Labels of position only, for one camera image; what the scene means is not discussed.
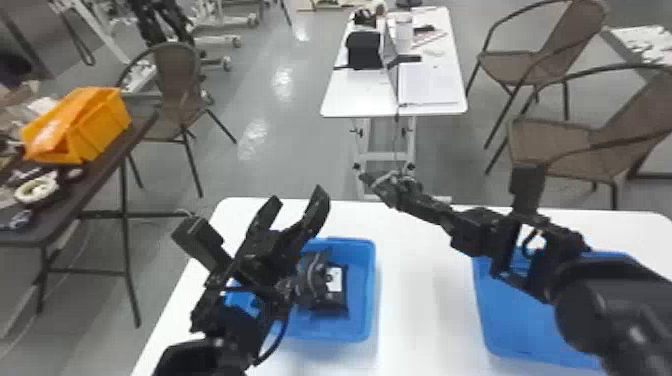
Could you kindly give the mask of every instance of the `laptop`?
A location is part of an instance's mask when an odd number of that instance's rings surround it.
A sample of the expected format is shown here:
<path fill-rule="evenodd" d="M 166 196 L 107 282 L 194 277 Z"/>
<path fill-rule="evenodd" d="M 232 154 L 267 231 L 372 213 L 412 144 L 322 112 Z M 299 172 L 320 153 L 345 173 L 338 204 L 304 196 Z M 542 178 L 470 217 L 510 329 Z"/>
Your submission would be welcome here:
<path fill-rule="evenodd" d="M 459 101 L 450 70 L 428 62 L 406 62 L 399 55 L 385 23 L 381 61 L 387 70 L 399 107 L 423 104 L 450 104 Z"/>

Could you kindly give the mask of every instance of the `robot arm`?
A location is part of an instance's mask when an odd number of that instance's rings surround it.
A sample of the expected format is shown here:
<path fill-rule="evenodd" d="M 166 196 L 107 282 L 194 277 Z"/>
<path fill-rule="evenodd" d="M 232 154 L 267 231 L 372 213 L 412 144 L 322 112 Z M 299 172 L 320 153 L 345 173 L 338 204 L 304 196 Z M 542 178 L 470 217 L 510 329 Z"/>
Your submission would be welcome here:
<path fill-rule="evenodd" d="M 205 338 L 169 347 L 154 376 L 237 376 L 265 361 L 282 340 L 294 305 L 297 264 L 306 242 L 317 235 L 329 213 L 329 196 L 317 186 L 303 217 L 284 230 L 271 230 L 282 202 L 271 197 L 257 212 L 245 240 L 231 258 L 222 250 L 224 240 L 207 220 L 191 217 L 173 232 L 173 240 L 210 271 L 205 292 L 191 312 L 192 333 Z M 231 286 L 234 279 L 238 286 Z M 259 314 L 224 304 L 224 292 L 255 295 Z M 282 328 L 262 354 L 272 325 Z"/>
<path fill-rule="evenodd" d="M 553 305 L 565 341 L 599 356 L 610 375 L 672 375 L 672 283 L 631 259 L 583 258 L 591 250 L 579 233 L 537 214 L 542 169 L 514 168 L 508 215 L 486 208 L 457 212 L 394 171 L 360 179 L 387 206 L 441 226 L 454 249 L 491 258 L 493 278 Z M 531 258 L 526 275 L 510 267 L 523 224 L 533 228 L 521 244 Z M 530 255 L 527 245 L 538 234 L 546 244 Z"/>

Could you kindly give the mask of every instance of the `white container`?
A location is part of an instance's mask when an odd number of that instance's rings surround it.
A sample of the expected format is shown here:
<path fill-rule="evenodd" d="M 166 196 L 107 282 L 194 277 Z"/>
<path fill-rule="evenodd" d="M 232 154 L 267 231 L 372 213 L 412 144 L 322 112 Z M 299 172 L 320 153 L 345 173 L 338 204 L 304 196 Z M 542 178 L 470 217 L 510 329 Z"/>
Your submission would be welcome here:
<path fill-rule="evenodd" d="M 396 47 L 399 54 L 408 54 L 413 46 L 413 14 L 403 12 L 395 15 Z"/>

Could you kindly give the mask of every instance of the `dark table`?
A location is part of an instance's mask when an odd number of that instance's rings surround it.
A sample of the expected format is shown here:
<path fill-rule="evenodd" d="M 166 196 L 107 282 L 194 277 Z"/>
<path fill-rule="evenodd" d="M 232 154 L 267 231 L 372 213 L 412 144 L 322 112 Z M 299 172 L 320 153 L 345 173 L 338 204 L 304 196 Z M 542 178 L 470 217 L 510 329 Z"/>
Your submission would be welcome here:
<path fill-rule="evenodd" d="M 0 246 L 35 248 L 40 250 L 41 271 L 34 281 L 38 286 L 37 312 L 42 312 L 44 307 L 44 292 L 46 289 L 47 275 L 49 273 L 73 273 L 92 274 L 102 276 L 123 277 L 126 281 L 128 295 L 133 309 L 136 327 L 141 324 L 138 302 L 133 288 L 130 270 L 130 245 L 129 245 L 129 219 L 132 218 L 169 218 L 184 217 L 187 213 L 175 212 L 129 212 L 127 202 L 127 173 L 126 161 L 130 158 L 133 148 L 142 140 L 143 136 L 156 123 L 158 112 L 152 101 L 126 101 L 126 107 L 131 115 L 132 124 L 122 132 L 94 161 L 86 165 L 86 176 L 66 188 L 65 196 L 43 208 L 36 210 L 34 221 L 20 231 L 0 231 Z M 139 181 L 135 164 L 132 159 L 131 166 Z M 6 166 L 0 172 L 0 181 L 6 181 L 11 170 L 19 168 L 29 170 L 36 164 L 29 161 L 16 160 Z M 119 169 L 120 183 L 120 208 L 118 210 L 84 210 L 95 194 Z M 15 206 L 0 211 L 0 221 L 7 223 L 9 219 L 23 208 Z M 80 268 L 55 268 L 53 262 L 60 254 L 60 249 L 55 249 L 51 255 L 47 254 L 50 246 L 61 234 L 76 220 L 87 219 L 119 219 L 122 224 L 124 268 L 122 271 L 104 269 L 80 269 Z"/>

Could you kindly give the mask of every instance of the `roll of tape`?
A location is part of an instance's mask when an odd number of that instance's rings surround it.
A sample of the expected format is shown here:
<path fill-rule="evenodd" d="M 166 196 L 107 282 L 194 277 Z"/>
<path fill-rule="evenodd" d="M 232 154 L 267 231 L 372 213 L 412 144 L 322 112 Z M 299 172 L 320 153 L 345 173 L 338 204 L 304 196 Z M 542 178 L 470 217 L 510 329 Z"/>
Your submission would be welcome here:
<path fill-rule="evenodd" d="M 58 188 L 56 180 L 39 177 L 19 186 L 14 192 L 14 198 L 24 205 L 30 205 L 42 201 L 56 193 Z"/>

